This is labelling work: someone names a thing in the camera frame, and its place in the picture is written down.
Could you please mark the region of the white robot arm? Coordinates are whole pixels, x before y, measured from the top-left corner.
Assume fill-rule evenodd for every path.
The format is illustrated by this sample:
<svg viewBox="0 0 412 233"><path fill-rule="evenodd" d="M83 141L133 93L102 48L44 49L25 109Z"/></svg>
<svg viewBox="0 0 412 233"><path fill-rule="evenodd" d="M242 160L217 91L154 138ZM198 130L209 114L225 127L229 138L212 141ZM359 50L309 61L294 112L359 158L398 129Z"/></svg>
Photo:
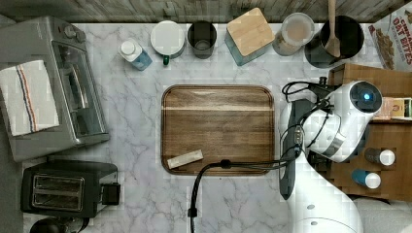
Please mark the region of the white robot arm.
<svg viewBox="0 0 412 233"><path fill-rule="evenodd" d="M280 193L289 210L289 233L363 233L354 202L308 162L310 151L344 162L363 143L364 132L382 107L381 91L354 81L337 88L322 85L315 103L298 99L281 112Z"/></svg>

